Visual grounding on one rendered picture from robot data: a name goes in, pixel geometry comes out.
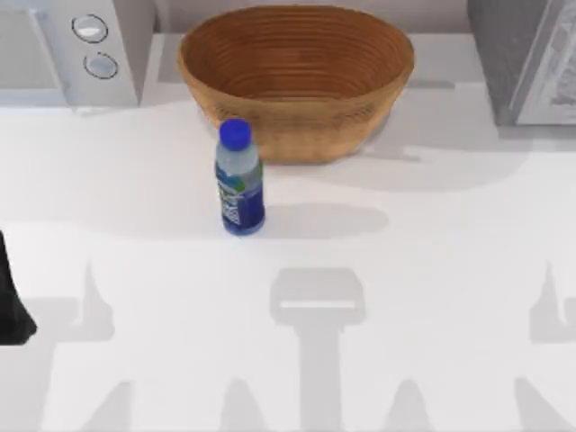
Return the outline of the blue water bottle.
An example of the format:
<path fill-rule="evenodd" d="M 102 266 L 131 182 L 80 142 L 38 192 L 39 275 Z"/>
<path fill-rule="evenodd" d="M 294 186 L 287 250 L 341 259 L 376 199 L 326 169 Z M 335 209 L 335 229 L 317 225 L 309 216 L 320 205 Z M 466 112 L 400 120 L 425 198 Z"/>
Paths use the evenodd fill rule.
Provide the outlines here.
<path fill-rule="evenodd" d="M 224 228 L 237 236 L 259 230 L 266 218 L 263 164 L 247 121 L 220 125 L 215 176 Z"/>

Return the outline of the brown woven basket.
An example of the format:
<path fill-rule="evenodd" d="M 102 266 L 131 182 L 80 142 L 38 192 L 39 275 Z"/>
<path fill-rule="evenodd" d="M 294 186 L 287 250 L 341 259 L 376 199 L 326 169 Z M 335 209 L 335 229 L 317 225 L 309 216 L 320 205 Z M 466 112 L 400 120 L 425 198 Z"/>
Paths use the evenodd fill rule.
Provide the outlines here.
<path fill-rule="evenodd" d="M 243 119 L 264 161 L 316 165 L 352 154 L 384 124 L 415 50 L 404 31 L 369 13 L 259 5 L 188 31 L 177 65 L 213 125 Z"/>

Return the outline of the round microwave knob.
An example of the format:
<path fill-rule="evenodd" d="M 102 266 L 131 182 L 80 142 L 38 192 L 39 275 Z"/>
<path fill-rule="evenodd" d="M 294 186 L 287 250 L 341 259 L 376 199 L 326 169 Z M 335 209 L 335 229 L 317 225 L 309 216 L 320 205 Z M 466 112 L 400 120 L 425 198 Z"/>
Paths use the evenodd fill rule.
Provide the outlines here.
<path fill-rule="evenodd" d="M 108 36 L 106 22 L 95 14 L 85 14 L 72 19 L 72 32 L 83 42 L 97 44 Z"/>
<path fill-rule="evenodd" d="M 83 60 L 85 71 L 92 77 L 100 80 L 114 78 L 119 71 L 117 61 L 103 52 L 86 55 Z"/>

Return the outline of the pale microwave oven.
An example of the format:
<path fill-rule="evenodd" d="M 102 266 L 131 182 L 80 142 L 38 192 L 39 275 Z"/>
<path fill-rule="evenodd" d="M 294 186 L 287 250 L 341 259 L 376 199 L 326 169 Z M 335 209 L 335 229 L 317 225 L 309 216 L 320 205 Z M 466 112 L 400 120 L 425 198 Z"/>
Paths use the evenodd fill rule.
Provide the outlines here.
<path fill-rule="evenodd" d="M 81 41 L 73 18 L 108 26 L 97 44 Z M 140 104 L 156 22 L 154 0 L 0 0 L 0 107 L 132 107 Z M 86 55 L 113 57 L 118 74 L 90 76 Z"/>

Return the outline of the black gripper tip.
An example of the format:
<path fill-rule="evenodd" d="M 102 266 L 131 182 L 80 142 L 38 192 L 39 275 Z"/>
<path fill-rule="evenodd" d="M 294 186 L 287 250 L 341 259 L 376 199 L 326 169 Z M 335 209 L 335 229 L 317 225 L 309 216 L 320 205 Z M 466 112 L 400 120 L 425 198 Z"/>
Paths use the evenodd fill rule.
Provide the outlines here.
<path fill-rule="evenodd" d="M 0 346 L 22 346 L 37 329 L 16 290 L 5 236 L 0 230 Z"/>

